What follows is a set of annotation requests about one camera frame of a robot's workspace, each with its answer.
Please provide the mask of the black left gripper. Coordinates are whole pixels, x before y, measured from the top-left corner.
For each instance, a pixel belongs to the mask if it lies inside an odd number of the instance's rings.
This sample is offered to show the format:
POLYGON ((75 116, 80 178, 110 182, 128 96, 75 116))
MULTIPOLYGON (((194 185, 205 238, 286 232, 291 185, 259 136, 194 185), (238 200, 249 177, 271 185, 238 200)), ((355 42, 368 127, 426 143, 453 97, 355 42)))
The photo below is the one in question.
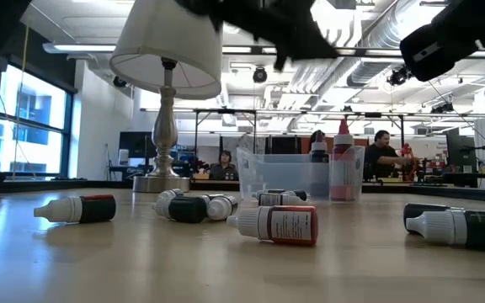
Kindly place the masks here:
POLYGON ((275 45, 274 69, 292 60, 334 59, 339 53, 313 20, 313 0, 176 0, 188 12, 207 17, 215 32, 223 24, 249 32, 255 40, 284 41, 275 45))

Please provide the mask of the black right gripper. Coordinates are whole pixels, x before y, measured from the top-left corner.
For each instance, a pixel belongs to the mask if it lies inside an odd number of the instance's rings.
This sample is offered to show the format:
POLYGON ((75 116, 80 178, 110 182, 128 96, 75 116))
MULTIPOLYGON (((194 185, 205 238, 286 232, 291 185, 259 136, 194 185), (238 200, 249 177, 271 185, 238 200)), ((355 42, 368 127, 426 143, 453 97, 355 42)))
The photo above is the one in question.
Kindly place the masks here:
POLYGON ((400 43, 406 68, 421 82, 485 48, 485 0, 452 1, 400 43))

